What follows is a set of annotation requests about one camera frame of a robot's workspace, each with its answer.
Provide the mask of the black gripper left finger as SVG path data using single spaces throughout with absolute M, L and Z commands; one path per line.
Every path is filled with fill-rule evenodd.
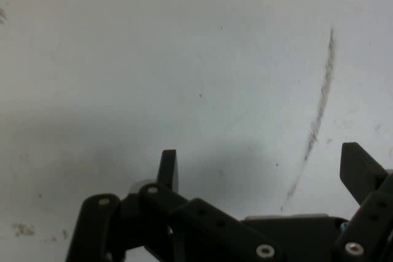
M 201 199 L 177 192 L 177 155 L 164 150 L 157 178 L 120 199 L 94 195 L 80 208 L 68 261 L 124 261 L 144 247 L 159 261 L 283 261 L 280 245 Z

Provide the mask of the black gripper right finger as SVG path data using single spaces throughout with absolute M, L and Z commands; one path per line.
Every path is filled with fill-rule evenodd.
M 358 143 L 341 148 L 340 179 L 359 208 L 335 242 L 339 261 L 392 261 L 392 174 Z

